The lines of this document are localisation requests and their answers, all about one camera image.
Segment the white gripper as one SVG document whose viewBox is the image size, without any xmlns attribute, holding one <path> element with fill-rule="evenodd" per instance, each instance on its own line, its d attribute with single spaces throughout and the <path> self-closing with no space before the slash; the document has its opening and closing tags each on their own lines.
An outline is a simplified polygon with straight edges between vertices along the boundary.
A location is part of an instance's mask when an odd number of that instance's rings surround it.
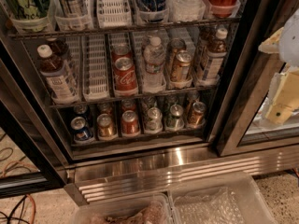
<svg viewBox="0 0 299 224">
<path fill-rule="evenodd" d="M 266 54 L 278 53 L 279 40 L 283 28 L 279 28 L 258 47 Z M 299 107 L 299 68 L 291 66 L 283 74 L 276 74 L 276 81 L 270 85 L 268 98 L 270 106 L 265 117 L 275 124 L 283 124 L 292 112 Z"/>
</svg>

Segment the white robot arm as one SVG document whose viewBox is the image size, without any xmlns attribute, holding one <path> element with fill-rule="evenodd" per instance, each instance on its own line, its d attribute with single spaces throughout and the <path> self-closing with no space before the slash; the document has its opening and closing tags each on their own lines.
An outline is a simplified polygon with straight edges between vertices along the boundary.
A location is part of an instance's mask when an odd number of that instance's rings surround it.
<svg viewBox="0 0 299 224">
<path fill-rule="evenodd" d="M 286 72 L 275 73 L 267 94 L 262 117 L 274 124 L 284 124 L 299 108 L 299 9 L 268 37 L 258 50 L 277 54 L 289 68 Z"/>
</svg>

